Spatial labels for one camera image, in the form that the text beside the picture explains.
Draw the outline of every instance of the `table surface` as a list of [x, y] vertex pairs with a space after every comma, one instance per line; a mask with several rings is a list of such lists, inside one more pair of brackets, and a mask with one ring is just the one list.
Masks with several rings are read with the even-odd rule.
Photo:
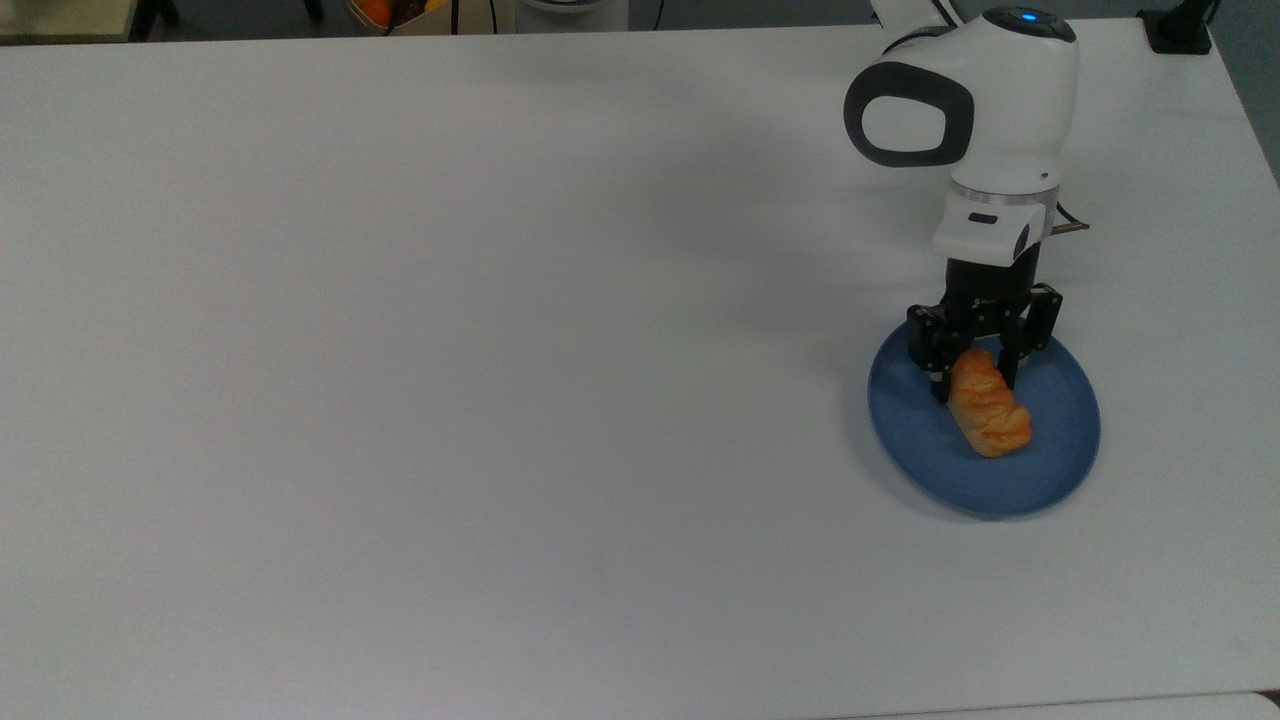
[[890, 717], [896, 720], [1276, 720], [1280, 719], [1280, 708], [1260, 694], [1240, 693], [960, 710]]
[[1076, 23], [1092, 475], [978, 521], [864, 383], [946, 169], [870, 27], [0, 49], [14, 717], [782, 719], [1280, 685], [1280, 193]]
[[13, 0], [17, 19], [4, 42], [124, 42], [137, 0]]

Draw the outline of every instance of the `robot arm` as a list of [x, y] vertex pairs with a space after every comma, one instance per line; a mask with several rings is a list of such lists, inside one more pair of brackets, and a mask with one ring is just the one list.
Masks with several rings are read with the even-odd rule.
[[937, 26], [954, 20], [943, 3], [872, 0], [897, 40], [845, 97], [849, 137], [872, 161], [955, 165], [933, 234], [946, 293], [906, 318], [908, 354], [940, 402], [975, 340], [1000, 338], [1009, 387], [1050, 342], [1062, 296], [1036, 284], [1036, 269], [1053, 229], [1079, 67], [1075, 33], [1048, 13], [997, 8]]
[[[874, 6], [937, 17], [929, 0]], [[1007, 268], [1052, 231], [1078, 68], [1075, 33], [1039, 10], [997, 8], [954, 29], [910, 28], [854, 81], [845, 126], [882, 165], [954, 163], [934, 250]]]
[[870, 0], [876, 19], [890, 37], [905, 37], [927, 27], [964, 24], [951, 0]]

